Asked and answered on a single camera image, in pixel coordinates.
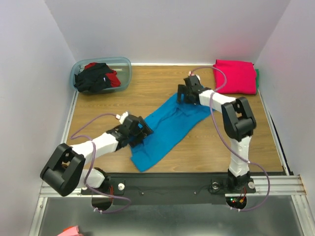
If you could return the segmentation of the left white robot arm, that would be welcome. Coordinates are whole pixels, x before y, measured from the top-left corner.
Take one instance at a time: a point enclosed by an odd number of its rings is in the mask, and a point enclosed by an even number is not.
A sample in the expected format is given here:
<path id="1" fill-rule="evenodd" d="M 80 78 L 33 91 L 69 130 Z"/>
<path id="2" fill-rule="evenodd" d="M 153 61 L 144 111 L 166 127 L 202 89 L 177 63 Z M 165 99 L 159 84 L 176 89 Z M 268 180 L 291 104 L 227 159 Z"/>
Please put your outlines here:
<path id="1" fill-rule="evenodd" d="M 135 147 L 153 134 L 142 117 L 125 112 L 121 116 L 115 115 L 115 118 L 120 124 L 97 138 L 81 135 L 88 140 L 73 146 L 66 143 L 58 145 L 43 167 L 40 178 L 63 197 L 87 184 L 99 194 L 106 193 L 110 182 L 98 170 L 84 170 L 85 164 L 127 145 Z"/>

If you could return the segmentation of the blue t shirt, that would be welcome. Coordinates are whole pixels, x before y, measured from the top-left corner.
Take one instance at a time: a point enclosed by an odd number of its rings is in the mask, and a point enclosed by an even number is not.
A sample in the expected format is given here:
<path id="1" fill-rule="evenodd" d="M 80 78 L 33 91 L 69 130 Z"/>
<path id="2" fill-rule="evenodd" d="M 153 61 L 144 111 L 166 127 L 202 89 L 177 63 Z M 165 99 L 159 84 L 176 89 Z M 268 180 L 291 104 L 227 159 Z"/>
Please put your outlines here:
<path id="1" fill-rule="evenodd" d="M 172 95 L 144 119 L 153 133 L 131 148 L 131 161 L 140 172 L 150 169 L 210 114 L 209 107 L 178 103 Z"/>

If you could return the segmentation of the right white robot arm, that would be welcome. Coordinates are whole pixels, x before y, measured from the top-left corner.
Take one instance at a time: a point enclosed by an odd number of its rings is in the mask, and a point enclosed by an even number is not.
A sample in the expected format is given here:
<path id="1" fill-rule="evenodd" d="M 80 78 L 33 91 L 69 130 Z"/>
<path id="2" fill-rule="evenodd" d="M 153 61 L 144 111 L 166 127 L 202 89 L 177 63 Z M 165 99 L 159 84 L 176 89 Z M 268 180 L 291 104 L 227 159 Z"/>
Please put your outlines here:
<path id="1" fill-rule="evenodd" d="M 178 85 L 177 102 L 207 106 L 222 114 L 225 133 L 230 139 L 231 161 L 227 171 L 226 186 L 237 192 L 250 182 L 249 145 L 256 120 L 245 97 L 234 98 L 203 87 L 199 77 L 189 76 Z"/>

